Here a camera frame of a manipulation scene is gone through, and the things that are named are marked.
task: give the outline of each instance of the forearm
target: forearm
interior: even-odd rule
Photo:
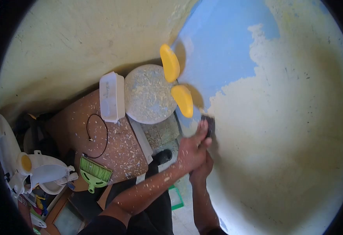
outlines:
[[[117,219],[122,222],[125,220],[124,223],[127,225],[131,216],[145,210],[156,198],[168,190],[175,181],[184,175],[185,172],[173,164],[165,171],[120,193],[101,215],[108,215],[115,218],[120,216],[121,218]]]
[[[212,207],[205,182],[193,183],[194,222],[200,234],[207,234],[214,228],[219,228],[217,214]]]

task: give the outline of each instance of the yellow cap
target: yellow cap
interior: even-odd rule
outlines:
[[[180,72],[179,62],[173,50],[166,44],[160,48],[161,61],[163,62],[165,79],[168,82],[174,82]]]
[[[187,118],[192,118],[194,113],[193,98],[191,92],[183,85],[177,85],[171,88],[171,95],[179,106],[182,114]]]
[[[30,158],[27,155],[22,156],[22,167],[25,171],[30,172],[32,169],[32,163]]]

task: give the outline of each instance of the yellow painted wall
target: yellow painted wall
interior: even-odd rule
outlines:
[[[0,113],[12,122],[62,108],[103,74],[158,58],[196,1],[37,1],[5,56]]]

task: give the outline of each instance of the hand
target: hand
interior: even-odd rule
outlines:
[[[205,138],[208,132],[207,120],[200,121],[195,135],[180,141],[176,165],[184,172],[195,170],[205,162],[207,148],[212,144],[211,138]]]
[[[190,182],[192,185],[205,183],[213,168],[213,159],[208,151],[205,152],[205,162],[197,169],[190,172]]]

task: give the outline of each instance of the table surface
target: table surface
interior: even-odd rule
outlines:
[[[146,173],[148,164],[127,117],[117,123],[103,122],[100,115],[99,90],[79,99],[56,114],[45,128],[57,143],[60,155],[64,157],[69,149],[75,150],[75,171],[79,178],[72,184],[74,191],[88,190],[88,183],[80,175],[80,157],[86,153],[90,157],[99,156],[107,140],[105,126],[108,128],[108,146],[104,154],[93,160],[113,171],[108,184],[118,183]],[[93,139],[89,141],[88,132]]]

